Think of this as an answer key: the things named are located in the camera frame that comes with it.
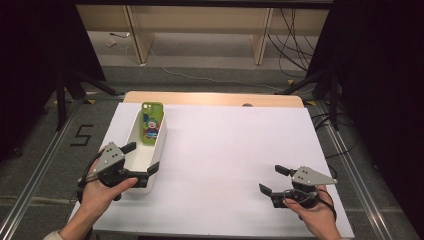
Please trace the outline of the black metal stand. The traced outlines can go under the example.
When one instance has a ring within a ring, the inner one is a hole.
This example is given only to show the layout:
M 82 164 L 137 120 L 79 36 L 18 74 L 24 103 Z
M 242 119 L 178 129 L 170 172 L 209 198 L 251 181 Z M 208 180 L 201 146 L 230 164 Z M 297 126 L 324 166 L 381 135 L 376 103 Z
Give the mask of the black metal stand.
M 111 96 L 124 95 L 124 92 L 117 91 L 81 71 L 72 68 L 62 68 L 56 77 L 57 131 L 60 131 L 67 121 L 65 92 L 69 92 L 73 99 L 86 100 L 87 93 L 82 86 L 82 82 L 87 82 L 89 85 Z
M 303 88 L 304 86 L 315 83 L 313 89 L 313 96 L 316 99 L 322 99 L 326 95 L 330 98 L 330 110 L 329 110 L 329 121 L 331 126 L 338 131 L 337 123 L 337 98 L 338 98 L 338 86 L 337 76 L 333 70 L 319 70 L 316 73 L 310 74 L 305 77 L 299 83 L 294 84 L 288 89 L 276 92 L 276 95 L 291 95 L 295 91 Z

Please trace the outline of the white plastic storage box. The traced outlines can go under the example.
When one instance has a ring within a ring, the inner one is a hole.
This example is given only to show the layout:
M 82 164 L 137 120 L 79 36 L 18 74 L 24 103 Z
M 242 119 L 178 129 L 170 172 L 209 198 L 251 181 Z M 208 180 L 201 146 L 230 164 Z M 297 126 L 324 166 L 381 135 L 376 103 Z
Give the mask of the white plastic storage box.
M 130 130 L 127 142 L 136 142 L 137 148 L 126 155 L 124 167 L 130 171 L 147 172 L 147 169 L 156 162 L 160 162 L 164 142 L 167 135 L 165 114 L 159 130 L 156 143 L 153 146 L 144 145 L 141 141 L 142 112 L 137 114 L 133 127 Z

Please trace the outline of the black curtain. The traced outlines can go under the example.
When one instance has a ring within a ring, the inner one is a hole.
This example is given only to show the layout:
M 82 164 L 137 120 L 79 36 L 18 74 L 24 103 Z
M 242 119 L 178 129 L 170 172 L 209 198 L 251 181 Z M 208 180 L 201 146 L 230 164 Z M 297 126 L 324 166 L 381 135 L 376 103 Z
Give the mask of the black curtain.
M 424 238 L 424 0 L 333 0 L 309 71 L 336 78 L 371 158 Z
M 58 77 L 105 79 L 76 5 L 0 0 L 0 161 L 20 145 Z

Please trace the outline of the beige wooden shelf unit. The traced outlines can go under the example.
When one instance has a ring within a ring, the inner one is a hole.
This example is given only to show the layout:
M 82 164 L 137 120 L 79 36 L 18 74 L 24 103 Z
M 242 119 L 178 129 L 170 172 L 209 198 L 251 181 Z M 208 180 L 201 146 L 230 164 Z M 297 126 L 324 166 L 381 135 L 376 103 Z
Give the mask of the beige wooden shelf unit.
M 136 61 L 147 61 L 157 33 L 242 34 L 250 37 L 254 63 L 259 65 L 269 34 L 286 35 L 289 26 L 297 36 L 318 36 L 326 10 L 288 8 L 173 7 L 131 5 L 78 5 L 88 31 L 128 32 Z

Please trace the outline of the green cartoon phone case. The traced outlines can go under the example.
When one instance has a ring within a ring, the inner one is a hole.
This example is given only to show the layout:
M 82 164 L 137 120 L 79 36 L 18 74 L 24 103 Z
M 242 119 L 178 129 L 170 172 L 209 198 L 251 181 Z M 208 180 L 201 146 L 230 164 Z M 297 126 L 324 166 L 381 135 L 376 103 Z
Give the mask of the green cartoon phone case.
M 163 104 L 160 102 L 144 102 L 141 112 L 141 141 L 144 145 L 153 146 L 156 143 L 164 116 Z

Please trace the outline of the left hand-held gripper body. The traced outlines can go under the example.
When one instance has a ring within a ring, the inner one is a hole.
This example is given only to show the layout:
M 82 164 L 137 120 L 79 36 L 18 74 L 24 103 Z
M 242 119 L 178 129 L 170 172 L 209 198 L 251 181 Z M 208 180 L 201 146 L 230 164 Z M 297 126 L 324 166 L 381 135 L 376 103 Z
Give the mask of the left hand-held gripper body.
M 107 187 L 114 187 L 129 178 L 137 178 L 134 188 L 146 188 L 149 174 L 126 169 L 126 154 L 123 154 L 120 148 L 114 142 L 105 147 L 95 166 L 95 175 Z

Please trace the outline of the aluminium floor rail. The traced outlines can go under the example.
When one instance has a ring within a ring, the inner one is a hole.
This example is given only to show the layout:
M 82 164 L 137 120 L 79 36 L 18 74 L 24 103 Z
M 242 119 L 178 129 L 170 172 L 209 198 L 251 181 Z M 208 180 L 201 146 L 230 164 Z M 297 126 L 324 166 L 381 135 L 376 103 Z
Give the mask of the aluminium floor rail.
M 336 149 L 336 152 L 327 156 L 326 159 L 338 159 L 340 161 L 355 192 L 355 196 L 360 202 L 358 208 L 348 208 L 347 212 L 362 211 L 366 215 L 364 222 L 371 226 L 373 235 L 378 240 L 393 240 L 393 235 L 388 229 L 386 220 L 371 195 L 369 185 L 351 156 L 351 151 L 355 148 L 358 139 L 355 139 L 356 142 L 349 147 L 342 138 L 340 123 L 337 121 L 332 123 L 330 120 L 325 120 L 325 123 L 325 129 Z
M 72 120 L 75 117 L 75 114 L 78 112 L 80 107 L 83 105 L 82 100 L 74 100 L 70 106 L 69 111 L 65 115 L 66 119 L 62 127 L 57 130 L 53 136 L 53 139 L 50 141 L 50 144 L 46 151 L 44 152 L 41 160 L 39 161 L 37 167 L 32 173 L 29 181 L 27 182 L 25 188 L 15 201 L 12 209 L 8 213 L 7 217 L 3 221 L 0 227 L 0 240 L 11 240 L 16 229 L 18 228 L 23 216 L 25 215 L 29 204 L 37 192 L 40 184 L 42 183 L 53 158 L 55 157 L 59 147 L 69 131 Z

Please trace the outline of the person's left hand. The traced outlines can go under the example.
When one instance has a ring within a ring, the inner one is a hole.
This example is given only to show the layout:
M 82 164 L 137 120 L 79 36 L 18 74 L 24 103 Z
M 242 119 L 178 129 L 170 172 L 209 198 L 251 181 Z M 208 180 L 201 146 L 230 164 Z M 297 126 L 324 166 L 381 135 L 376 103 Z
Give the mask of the person's left hand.
M 101 216 L 119 194 L 127 191 L 137 183 L 137 178 L 129 178 L 114 187 L 107 187 L 99 180 L 92 180 L 85 185 L 79 212 L 89 216 Z

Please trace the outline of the person's right hand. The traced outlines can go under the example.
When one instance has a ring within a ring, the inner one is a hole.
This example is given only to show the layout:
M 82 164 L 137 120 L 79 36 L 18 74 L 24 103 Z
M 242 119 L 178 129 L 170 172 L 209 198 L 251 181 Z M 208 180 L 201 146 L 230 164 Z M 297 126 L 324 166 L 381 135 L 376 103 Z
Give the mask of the person's right hand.
M 285 199 L 283 203 L 303 220 L 307 229 L 318 240 L 341 240 L 332 197 L 324 185 L 317 185 L 317 188 L 321 202 L 313 208 L 306 209 L 292 199 Z

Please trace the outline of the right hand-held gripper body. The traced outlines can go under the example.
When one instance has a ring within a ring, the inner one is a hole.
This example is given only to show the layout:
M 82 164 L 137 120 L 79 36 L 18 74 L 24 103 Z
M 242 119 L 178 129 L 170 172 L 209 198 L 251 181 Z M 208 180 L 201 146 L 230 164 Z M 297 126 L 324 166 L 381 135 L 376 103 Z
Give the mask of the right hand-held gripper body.
M 309 167 L 301 166 L 291 178 L 293 188 L 283 192 L 273 193 L 270 199 L 275 208 L 285 208 L 283 201 L 292 199 L 306 209 L 315 207 L 319 201 L 317 185 L 334 185 L 337 180 L 317 172 Z

